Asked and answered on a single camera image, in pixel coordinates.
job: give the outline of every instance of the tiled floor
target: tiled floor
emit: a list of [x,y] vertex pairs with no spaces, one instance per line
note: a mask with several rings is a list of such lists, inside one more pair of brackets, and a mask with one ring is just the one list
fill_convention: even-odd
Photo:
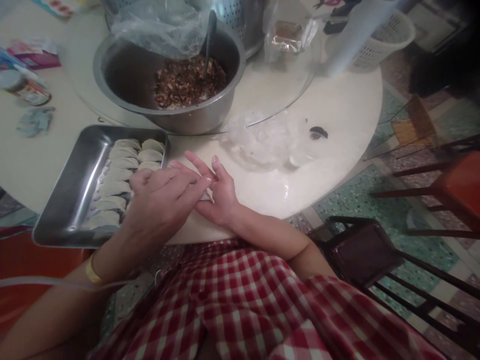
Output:
[[[382,144],[386,147],[391,147],[392,144],[395,146],[395,142],[391,141],[395,138],[392,137],[393,130],[390,120],[411,97],[408,93],[408,83],[411,72],[410,63],[415,56],[417,54],[411,50],[396,52],[381,65],[384,82],[383,105],[378,121],[379,125],[369,145],[369,150]],[[452,141],[480,133],[480,122],[478,121],[480,109],[467,100],[453,99],[446,91],[442,90],[424,99],[424,103],[443,140]],[[394,117],[394,120],[407,118],[407,113],[401,111]],[[452,242],[440,237],[406,236],[408,216],[412,217],[413,222],[422,228],[431,228],[436,223],[432,222],[431,216],[430,218],[426,217],[425,212],[419,212],[418,206],[414,206],[408,199],[373,199],[369,196],[369,193],[373,191],[395,189],[399,186],[423,187],[431,184],[438,176],[438,172],[405,176],[397,182],[390,181],[385,176],[389,172],[437,161],[428,149],[417,150],[419,150],[418,147],[407,146],[365,162],[360,161],[338,188],[287,221],[302,232],[309,233],[322,226],[323,222],[332,215],[377,219],[397,248],[478,287],[480,271],[472,264],[480,263],[480,241],[456,239],[458,242],[456,243],[455,240],[451,240],[456,244],[455,247]],[[432,198],[425,197],[421,201],[428,206],[436,205],[436,201]],[[433,216],[445,228],[465,229],[465,225],[448,211],[435,212]],[[9,196],[0,200],[0,227],[19,223],[33,224],[36,218],[35,213],[22,207]],[[322,230],[320,233],[323,240],[332,236],[327,230]],[[165,247],[145,263],[144,273],[139,279],[111,297],[103,322],[103,334],[108,334],[119,321],[128,315],[129,311],[152,287],[157,271],[175,261],[182,251],[182,246]],[[458,274],[458,269],[462,269],[461,275]],[[424,273],[423,270],[411,263],[406,263],[396,269],[395,274],[480,321],[480,301],[474,300],[461,291],[455,291],[444,281]],[[418,296],[388,279],[384,278],[380,283],[415,305],[422,301]],[[472,358],[378,289],[374,289],[374,291],[452,359]],[[457,326],[453,319],[438,309],[434,309],[430,314],[449,327]]]

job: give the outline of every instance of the yellow wristband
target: yellow wristband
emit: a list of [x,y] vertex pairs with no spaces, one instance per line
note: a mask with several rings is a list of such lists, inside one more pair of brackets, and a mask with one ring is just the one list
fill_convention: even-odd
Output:
[[85,268],[85,272],[86,272],[86,276],[88,277],[88,279],[94,283],[95,285],[103,285],[104,281],[102,280],[102,278],[100,276],[97,275],[97,273],[95,272],[93,266],[92,266],[92,262],[94,260],[94,255],[96,254],[97,252],[95,251],[89,258],[88,258],[88,262],[86,263],[86,268]]

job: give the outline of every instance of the white paper roll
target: white paper roll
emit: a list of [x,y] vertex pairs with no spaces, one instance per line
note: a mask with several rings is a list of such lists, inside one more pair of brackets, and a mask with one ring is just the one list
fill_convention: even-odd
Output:
[[346,70],[373,32],[392,16],[398,0],[363,0],[350,12],[348,23],[335,39],[324,73],[334,77]]

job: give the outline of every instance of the hand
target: hand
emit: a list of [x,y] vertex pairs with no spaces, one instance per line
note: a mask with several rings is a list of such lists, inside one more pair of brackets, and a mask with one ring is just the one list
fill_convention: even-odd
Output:
[[[216,155],[211,160],[211,167],[215,173],[193,152],[186,151],[185,156],[204,178],[211,179],[210,189],[213,193],[213,202],[199,201],[195,205],[195,210],[215,225],[229,229],[232,214],[240,205],[235,195],[234,179],[225,170]],[[178,161],[172,161],[171,166],[182,173],[194,174],[197,179],[201,178],[195,171]]]
[[133,200],[119,231],[94,256],[104,280],[116,280],[163,246],[185,224],[211,179],[175,168],[130,177]]

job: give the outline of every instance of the white basket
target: white basket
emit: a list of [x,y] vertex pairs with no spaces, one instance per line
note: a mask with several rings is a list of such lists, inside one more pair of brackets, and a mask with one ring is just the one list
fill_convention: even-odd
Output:
[[390,19],[380,25],[353,58],[357,68],[373,69],[391,53],[405,48],[415,39],[415,27],[403,13],[395,10]]

